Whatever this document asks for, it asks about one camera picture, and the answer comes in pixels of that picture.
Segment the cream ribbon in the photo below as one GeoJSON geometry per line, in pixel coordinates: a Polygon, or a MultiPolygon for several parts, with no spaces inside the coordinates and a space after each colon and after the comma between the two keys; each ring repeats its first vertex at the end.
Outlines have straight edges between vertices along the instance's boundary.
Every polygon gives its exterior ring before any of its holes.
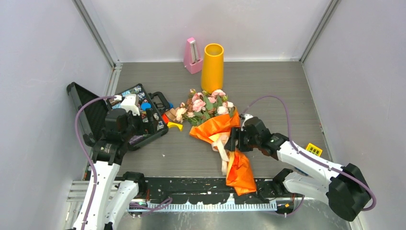
{"type": "Polygon", "coordinates": [[[221,172],[224,176],[228,176],[234,160],[234,154],[225,149],[225,145],[229,141],[229,136],[230,134],[222,132],[210,137],[211,140],[213,140],[211,143],[213,151],[217,151],[220,154],[222,160],[221,172]]]}

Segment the pink flower bouquet orange wrap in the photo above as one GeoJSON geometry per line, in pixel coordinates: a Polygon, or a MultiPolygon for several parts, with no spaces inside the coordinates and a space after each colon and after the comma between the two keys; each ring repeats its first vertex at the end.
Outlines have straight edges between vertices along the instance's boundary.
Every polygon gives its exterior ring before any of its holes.
{"type": "MultiPolygon", "coordinates": [[[[211,136],[226,132],[240,126],[237,108],[229,101],[227,94],[221,89],[212,93],[198,92],[191,89],[188,100],[176,109],[176,122],[187,120],[191,125],[190,136],[213,142],[211,136]]],[[[249,159],[240,151],[231,151],[234,160],[231,165],[226,185],[233,187],[238,195],[256,191],[252,168],[249,159]]]]}

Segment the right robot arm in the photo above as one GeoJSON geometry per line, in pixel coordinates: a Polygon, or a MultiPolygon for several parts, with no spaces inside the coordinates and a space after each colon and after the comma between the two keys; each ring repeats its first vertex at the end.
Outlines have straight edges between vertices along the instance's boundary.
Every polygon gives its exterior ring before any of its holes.
{"type": "Polygon", "coordinates": [[[359,167],[322,159],[287,136],[271,133],[258,117],[246,114],[242,126],[231,129],[225,149],[241,152],[258,149],[265,156],[303,171],[304,174],[290,169],[280,171],[273,178],[275,194],[283,197],[296,193],[317,199],[343,220],[353,221],[366,210],[369,201],[376,203],[359,167]]]}

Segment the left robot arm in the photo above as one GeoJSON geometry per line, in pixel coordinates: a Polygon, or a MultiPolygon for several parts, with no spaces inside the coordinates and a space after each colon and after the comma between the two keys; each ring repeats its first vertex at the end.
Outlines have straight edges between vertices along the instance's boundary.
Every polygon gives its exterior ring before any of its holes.
{"type": "Polygon", "coordinates": [[[152,109],[146,111],[147,122],[140,115],[123,108],[110,110],[105,118],[101,138],[93,146],[91,181],[83,205],[73,224],[74,230],[114,230],[128,210],[130,201],[147,192],[142,173],[126,172],[113,198],[110,192],[133,136],[156,131],[152,109]]]}

